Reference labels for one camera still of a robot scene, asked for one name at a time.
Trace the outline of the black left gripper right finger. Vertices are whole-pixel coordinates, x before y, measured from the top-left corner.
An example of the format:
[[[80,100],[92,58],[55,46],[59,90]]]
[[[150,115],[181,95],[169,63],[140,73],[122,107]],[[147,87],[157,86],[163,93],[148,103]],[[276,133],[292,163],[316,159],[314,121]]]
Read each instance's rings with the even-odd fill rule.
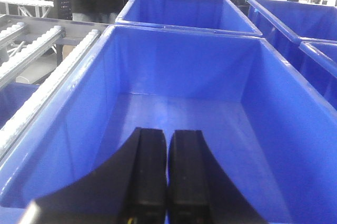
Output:
[[[266,223],[224,172],[200,130],[176,130],[168,152],[169,223]]]

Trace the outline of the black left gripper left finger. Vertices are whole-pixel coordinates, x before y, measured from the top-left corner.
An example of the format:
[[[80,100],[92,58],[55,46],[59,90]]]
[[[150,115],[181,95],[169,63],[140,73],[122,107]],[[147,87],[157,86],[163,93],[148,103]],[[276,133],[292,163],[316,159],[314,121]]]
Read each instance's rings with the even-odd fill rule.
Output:
[[[136,127],[99,167],[32,200],[19,223],[164,223],[166,140]]]

